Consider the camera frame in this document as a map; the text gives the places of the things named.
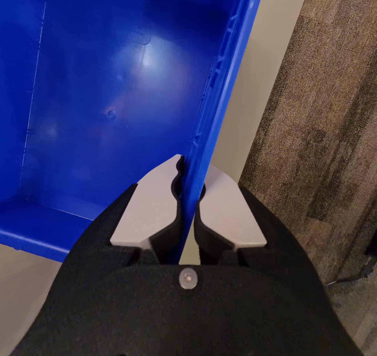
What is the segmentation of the blue plastic bin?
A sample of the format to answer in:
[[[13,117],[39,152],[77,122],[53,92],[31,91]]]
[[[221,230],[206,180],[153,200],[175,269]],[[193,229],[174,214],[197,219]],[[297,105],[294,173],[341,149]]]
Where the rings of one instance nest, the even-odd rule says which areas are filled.
[[[1,0],[1,244],[63,262],[185,157],[183,240],[261,0]]]

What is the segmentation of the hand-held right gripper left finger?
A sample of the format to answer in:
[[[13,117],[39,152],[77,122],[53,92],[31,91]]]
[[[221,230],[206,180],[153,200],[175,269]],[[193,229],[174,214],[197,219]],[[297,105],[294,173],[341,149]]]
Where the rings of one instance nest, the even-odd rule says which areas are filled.
[[[111,245],[170,250],[181,238],[184,156],[176,154],[136,184],[113,235]]]

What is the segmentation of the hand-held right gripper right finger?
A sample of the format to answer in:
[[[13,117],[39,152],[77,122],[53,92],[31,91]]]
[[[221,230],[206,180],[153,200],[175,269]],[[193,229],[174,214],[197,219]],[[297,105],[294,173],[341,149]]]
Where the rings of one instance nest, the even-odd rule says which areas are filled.
[[[204,251],[237,251],[267,244],[238,184],[213,165],[196,205],[194,235]]]

